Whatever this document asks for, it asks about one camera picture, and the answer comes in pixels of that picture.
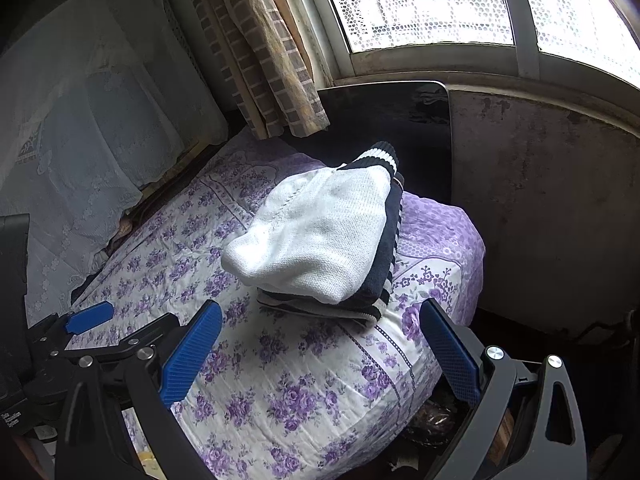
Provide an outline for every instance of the window pane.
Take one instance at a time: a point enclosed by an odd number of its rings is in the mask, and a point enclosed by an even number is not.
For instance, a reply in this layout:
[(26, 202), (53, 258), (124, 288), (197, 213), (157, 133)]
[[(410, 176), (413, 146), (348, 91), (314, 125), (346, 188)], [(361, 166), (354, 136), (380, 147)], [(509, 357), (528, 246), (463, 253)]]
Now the window pane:
[(594, 66), (640, 88), (640, 50), (609, 0), (529, 0), (542, 52)]
[(334, 0), (351, 49), (408, 44), (513, 44), (504, 0)]

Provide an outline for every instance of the window frame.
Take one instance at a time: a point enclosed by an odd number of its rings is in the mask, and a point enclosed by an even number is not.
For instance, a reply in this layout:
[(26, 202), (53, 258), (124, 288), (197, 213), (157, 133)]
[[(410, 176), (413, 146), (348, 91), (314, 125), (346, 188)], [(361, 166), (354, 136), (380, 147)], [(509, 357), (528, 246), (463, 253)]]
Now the window frame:
[[(431, 43), (364, 52), (351, 52), (332, 0), (292, 2), (298, 10), (298, 22), (305, 24), (307, 39), (313, 44), (310, 50), (321, 58), (318, 88), (416, 78), (438, 78), (444, 84), (454, 81), (452, 84), (458, 85), (465, 77), (471, 82), (482, 75), (482, 81), (490, 84), (480, 85), (480, 91), (517, 89), (541, 101), (548, 100), (548, 95), (562, 96), (552, 101), (590, 116), (612, 119), (640, 137), (640, 89), (596, 67), (540, 52), (529, 0), (505, 0), (514, 45)], [(590, 108), (583, 107), (585, 102)]]

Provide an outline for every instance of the stack of clothing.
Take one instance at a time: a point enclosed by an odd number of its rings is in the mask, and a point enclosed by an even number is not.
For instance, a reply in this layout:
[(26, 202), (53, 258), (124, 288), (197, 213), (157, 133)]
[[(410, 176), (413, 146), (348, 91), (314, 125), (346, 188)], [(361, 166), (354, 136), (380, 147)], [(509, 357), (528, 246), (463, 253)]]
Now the stack of clothing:
[(222, 267), (257, 286), (265, 306), (372, 326), (391, 294), (403, 184), (388, 142), (290, 176), (225, 248)]

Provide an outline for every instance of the window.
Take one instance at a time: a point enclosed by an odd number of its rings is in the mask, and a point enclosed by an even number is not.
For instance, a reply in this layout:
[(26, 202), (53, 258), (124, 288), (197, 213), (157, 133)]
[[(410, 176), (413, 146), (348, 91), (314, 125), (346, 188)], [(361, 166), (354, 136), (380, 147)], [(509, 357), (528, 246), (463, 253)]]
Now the window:
[(609, 72), (640, 88), (640, 50), (609, 0), (529, 0), (542, 52)]
[(504, 0), (333, 0), (352, 52), (442, 41), (513, 44)]

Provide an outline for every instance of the metal screw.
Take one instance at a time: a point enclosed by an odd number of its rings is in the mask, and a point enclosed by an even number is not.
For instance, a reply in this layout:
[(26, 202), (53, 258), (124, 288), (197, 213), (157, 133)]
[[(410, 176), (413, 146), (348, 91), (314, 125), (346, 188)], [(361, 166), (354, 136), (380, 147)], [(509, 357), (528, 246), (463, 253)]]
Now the metal screw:
[(78, 366), (81, 368), (88, 368), (92, 364), (94, 364), (94, 358), (90, 355), (83, 355), (78, 359)]
[(557, 355), (550, 355), (549, 357), (546, 358), (546, 361), (553, 367), (553, 368), (559, 368), (562, 366), (562, 359), (559, 358)]
[(504, 357), (504, 351), (499, 346), (489, 346), (489, 348), (486, 349), (486, 354), (496, 361)]
[(140, 350), (138, 350), (136, 352), (136, 355), (138, 356), (138, 359), (140, 359), (141, 361), (147, 361), (148, 359), (151, 359), (154, 356), (154, 349), (149, 348), (148, 346), (145, 346), (144, 348), (141, 348)]

